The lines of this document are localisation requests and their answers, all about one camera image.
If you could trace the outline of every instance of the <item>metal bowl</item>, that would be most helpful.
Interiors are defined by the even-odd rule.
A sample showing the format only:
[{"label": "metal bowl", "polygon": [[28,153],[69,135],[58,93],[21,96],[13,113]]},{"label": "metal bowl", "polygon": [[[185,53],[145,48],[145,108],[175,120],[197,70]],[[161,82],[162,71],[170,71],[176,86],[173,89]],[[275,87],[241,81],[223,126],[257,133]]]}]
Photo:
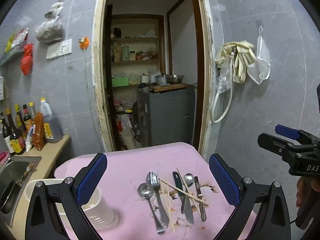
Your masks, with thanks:
[{"label": "metal bowl", "polygon": [[184,76],[182,75],[170,75],[168,76],[168,82],[173,85],[173,84],[181,84]]}]

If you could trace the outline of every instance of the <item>wooden cutting board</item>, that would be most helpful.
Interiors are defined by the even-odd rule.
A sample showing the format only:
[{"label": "wooden cutting board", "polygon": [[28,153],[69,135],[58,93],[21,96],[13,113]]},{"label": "wooden cutting board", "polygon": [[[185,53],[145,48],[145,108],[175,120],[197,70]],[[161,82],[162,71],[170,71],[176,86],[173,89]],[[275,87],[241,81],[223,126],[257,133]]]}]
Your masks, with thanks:
[{"label": "wooden cutting board", "polygon": [[169,86],[151,86],[149,87],[149,90],[153,91],[153,92],[163,92],[163,91],[170,91],[170,90],[177,90],[177,89],[181,89],[181,88],[186,88],[189,87],[189,84],[185,84],[185,83],[181,83],[181,84],[175,84],[175,85],[169,85]]}]

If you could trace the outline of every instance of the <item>sink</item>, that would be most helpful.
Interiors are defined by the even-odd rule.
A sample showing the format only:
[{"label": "sink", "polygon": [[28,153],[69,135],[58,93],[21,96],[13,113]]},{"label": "sink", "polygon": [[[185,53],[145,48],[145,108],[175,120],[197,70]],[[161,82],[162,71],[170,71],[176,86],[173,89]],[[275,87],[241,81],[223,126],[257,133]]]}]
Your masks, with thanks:
[{"label": "sink", "polygon": [[30,179],[33,171],[36,169],[38,163],[42,157],[26,157],[26,156],[12,156],[9,157],[6,162],[0,168],[0,195],[4,191],[5,187],[9,184],[10,181],[18,181],[23,173],[26,171],[29,163],[34,163],[33,169],[28,173],[25,179],[21,182],[21,189],[14,201],[13,208],[9,213],[4,214],[0,210],[0,218],[12,227],[13,217],[18,206],[18,202],[22,195],[22,192]]}]

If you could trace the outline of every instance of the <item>wall socket panel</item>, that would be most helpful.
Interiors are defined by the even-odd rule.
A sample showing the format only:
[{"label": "wall socket panel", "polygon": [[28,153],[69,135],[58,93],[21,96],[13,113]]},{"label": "wall socket panel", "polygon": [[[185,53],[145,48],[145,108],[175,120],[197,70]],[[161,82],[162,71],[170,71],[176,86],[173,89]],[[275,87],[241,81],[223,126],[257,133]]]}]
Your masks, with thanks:
[{"label": "wall socket panel", "polygon": [[49,60],[70,53],[72,53],[72,39],[50,45],[47,49],[46,59]]}]

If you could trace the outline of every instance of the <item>fork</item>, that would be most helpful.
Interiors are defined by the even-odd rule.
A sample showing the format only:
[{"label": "fork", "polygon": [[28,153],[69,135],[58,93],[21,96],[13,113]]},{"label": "fork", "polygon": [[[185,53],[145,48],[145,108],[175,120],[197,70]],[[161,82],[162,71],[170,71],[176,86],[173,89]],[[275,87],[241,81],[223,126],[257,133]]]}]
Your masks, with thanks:
[{"label": "fork", "polygon": [[159,195],[159,190],[161,188],[161,185],[160,185],[158,172],[157,171],[150,171],[149,174],[150,174],[150,184],[153,186],[153,189],[155,190],[156,198],[157,198],[158,205],[159,205],[161,223],[164,225],[165,228],[168,228],[169,218],[168,218],[168,215],[162,205],[161,198]]}]

